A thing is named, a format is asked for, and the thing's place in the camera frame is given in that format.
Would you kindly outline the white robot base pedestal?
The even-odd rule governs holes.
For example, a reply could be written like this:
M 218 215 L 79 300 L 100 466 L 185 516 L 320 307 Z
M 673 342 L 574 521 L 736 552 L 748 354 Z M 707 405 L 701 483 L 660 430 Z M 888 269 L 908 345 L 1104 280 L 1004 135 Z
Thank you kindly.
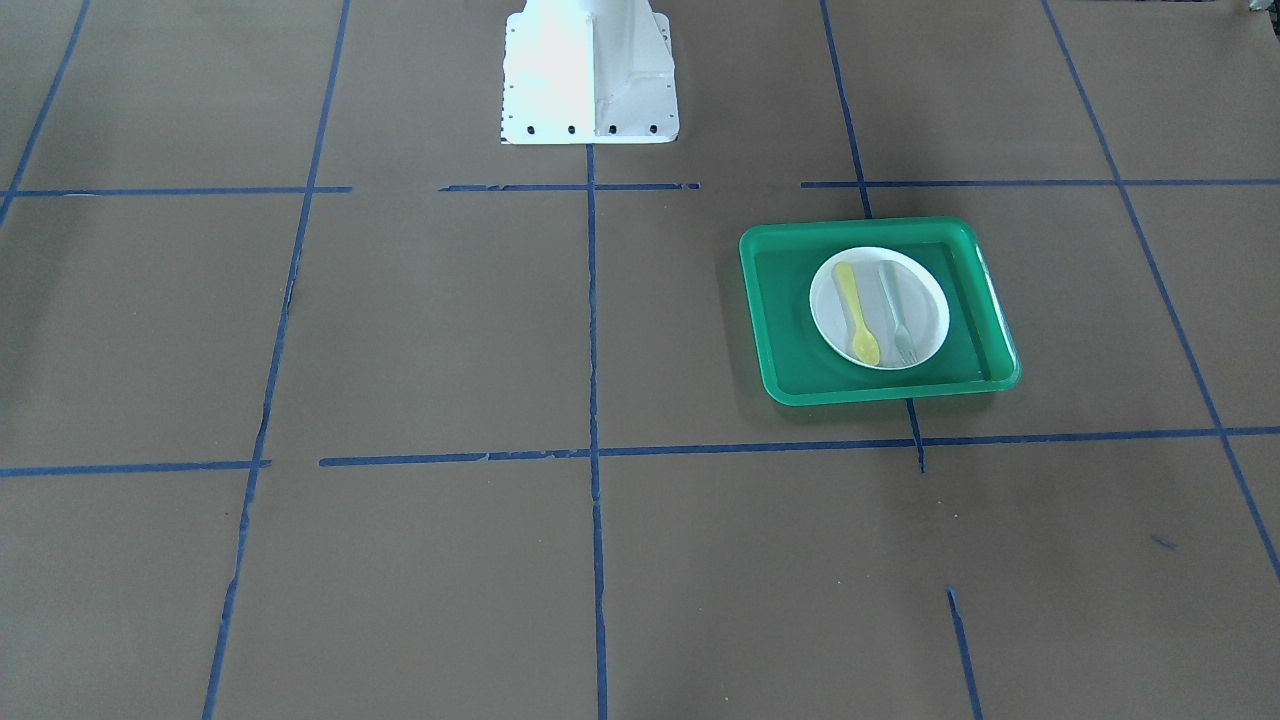
M 504 26 L 500 141 L 672 143 L 669 18 L 649 1 L 527 1 Z

